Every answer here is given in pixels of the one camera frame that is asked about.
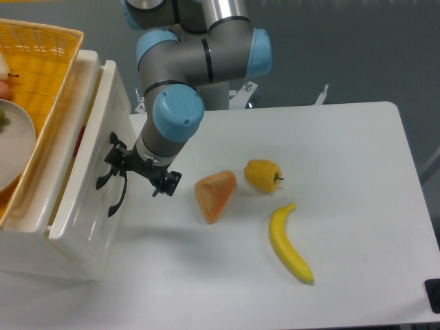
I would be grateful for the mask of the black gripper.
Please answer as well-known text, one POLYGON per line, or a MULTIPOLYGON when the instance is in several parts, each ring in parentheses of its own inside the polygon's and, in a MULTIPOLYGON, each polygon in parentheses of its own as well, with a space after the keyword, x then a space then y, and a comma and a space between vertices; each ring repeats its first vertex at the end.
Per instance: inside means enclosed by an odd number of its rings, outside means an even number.
POLYGON ((153 197, 158 194, 172 196, 182 178, 179 172, 168 172, 167 166, 154 165, 153 159, 142 159, 134 148, 129 150, 121 141, 113 143, 104 161, 110 165, 105 177, 116 175, 120 170, 133 171, 150 181, 155 188, 153 197))

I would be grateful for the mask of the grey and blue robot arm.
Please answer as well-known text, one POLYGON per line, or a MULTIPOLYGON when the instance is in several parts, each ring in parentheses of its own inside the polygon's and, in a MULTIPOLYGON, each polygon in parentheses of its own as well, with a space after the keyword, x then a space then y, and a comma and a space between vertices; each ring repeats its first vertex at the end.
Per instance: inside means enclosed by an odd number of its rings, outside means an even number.
POLYGON ((136 45, 137 70, 147 119, 132 148, 115 133, 106 156, 109 172, 97 180, 134 172, 156 193, 172 195, 180 181, 168 167, 204 116, 201 86, 266 74, 272 46, 252 26, 244 1, 123 1, 124 15, 144 30, 136 45))

